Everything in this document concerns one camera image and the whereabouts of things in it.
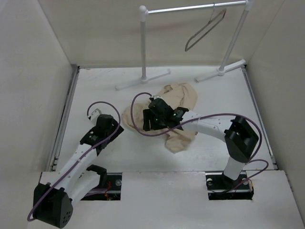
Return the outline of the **beige trousers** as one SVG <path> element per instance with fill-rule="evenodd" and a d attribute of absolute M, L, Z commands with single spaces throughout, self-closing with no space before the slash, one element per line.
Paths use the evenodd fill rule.
<path fill-rule="evenodd" d="M 193 110 L 197 102 L 197 92 L 189 83 L 172 83 L 166 85 L 159 93 L 171 108 L 184 107 Z M 143 113 L 148 108 L 149 101 L 133 105 L 133 118 L 136 126 L 143 130 Z M 175 129 L 166 134 L 165 147 L 172 153 L 178 153 L 188 148 L 195 139 L 197 132 Z"/>

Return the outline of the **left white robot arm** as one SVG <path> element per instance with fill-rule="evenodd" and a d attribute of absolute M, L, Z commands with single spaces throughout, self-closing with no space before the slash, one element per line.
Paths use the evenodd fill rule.
<path fill-rule="evenodd" d="M 90 191 L 110 188 L 107 170 L 93 161 L 124 129 L 109 114 L 91 115 L 89 119 L 94 127 L 80 140 L 66 165 L 52 181 L 36 186 L 29 221 L 39 220 L 62 229 L 71 219 L 74 206 Z"/>

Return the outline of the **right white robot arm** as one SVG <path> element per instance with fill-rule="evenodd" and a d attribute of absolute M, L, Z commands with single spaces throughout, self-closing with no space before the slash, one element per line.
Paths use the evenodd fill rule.
<path fill-rule="evenodd" d="M 259 141 L 259 136 L 245 117 L 234 115 L 234 119 L 220 119 L 218 115 L 204 118 L 184 107 L 171 108 L 161 97 L 151 98 L 148 108 L 143 110 L 143 130 L 175 128 L 195 131 L 225 142 L 229 154 L 221 183 L 231 189 L 241 180 L 239 175 Z"/>

